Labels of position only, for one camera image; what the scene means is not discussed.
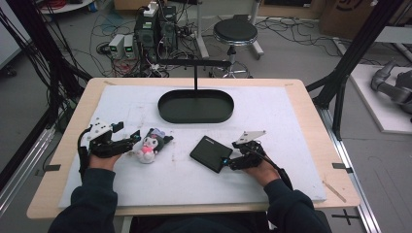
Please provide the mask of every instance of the round stool seat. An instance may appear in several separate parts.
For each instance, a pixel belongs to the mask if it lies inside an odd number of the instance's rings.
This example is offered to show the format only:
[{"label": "round stool seat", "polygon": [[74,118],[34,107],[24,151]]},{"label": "round stool seat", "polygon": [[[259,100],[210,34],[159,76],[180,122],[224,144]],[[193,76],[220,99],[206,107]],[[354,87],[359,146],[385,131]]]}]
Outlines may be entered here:
[{"label": "round stool seat", "polygon": [[230,18],[216,23],[213,33],[215,38],[231,46],[246,46],[253,43],[258,30],[248,21]]}]

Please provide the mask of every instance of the black stool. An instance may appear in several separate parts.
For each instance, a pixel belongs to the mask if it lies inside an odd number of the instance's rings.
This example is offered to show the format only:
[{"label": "black stool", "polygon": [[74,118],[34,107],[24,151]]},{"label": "black stool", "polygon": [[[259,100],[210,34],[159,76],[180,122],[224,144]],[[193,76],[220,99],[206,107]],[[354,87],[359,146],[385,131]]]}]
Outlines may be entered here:
[{"label": "black stool", "polygon": [[239,78],[236,76],[243,74],[242,78],[250,78],[248,68],[244,64],[235,61],[235,47],[251,45],[258,37],[258,30],[246,20],[230,18],[216,23],[213,34],[218,41],[230,45],[227,55],[231,66],[228,68],[213,67],[211,76],[216,78]]}]

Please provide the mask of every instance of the black tablet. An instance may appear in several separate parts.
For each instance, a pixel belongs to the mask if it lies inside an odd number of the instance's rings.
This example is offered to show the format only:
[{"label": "black tablet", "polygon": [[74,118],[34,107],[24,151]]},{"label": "black tablet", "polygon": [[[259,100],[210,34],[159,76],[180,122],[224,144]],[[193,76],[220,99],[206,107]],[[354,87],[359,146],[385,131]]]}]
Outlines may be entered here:
[{"label": "black tablet", "polygon": [[219,173],[225,158],[229,158],[232,149],[216,142],[208,136],[203,136],[197,146],[190,153],[190,157]]}]

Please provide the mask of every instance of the plush toy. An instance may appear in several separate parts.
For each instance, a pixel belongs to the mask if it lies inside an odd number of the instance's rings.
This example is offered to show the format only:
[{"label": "plush toy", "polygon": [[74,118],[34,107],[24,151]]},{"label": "plush toy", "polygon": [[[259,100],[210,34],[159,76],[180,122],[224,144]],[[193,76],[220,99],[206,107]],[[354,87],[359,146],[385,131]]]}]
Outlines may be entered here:
[{"label": "plush toy", "polygon": [[172,136],[166,136],[163,131],[151,128],[143,139],[143,146],[137,151],[137,158],[141,163],[152,163],[155,155],[161,151],[165,144],[173,140]]}]

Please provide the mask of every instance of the person's arm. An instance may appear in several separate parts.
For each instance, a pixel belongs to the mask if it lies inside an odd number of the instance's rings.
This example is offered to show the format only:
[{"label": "person's arm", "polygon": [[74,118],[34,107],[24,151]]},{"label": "person's arm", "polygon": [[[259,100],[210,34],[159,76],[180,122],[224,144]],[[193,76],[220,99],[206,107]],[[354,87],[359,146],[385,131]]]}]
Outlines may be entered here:
[{"label": "person's arm", "polygon": [[82,186],[73,191],[71,205],[56,217],[49,232],[115,232],[118,195],[113,191],[113,167],[119,157],[90,157]]},{"label": "person's arm", "polygon": [[313,203],[299,190],[290,190],[277,171],[266,161],[244,170],[263,186],[269,198],[267,218],[281,232],[328,232],[316,216]]}]

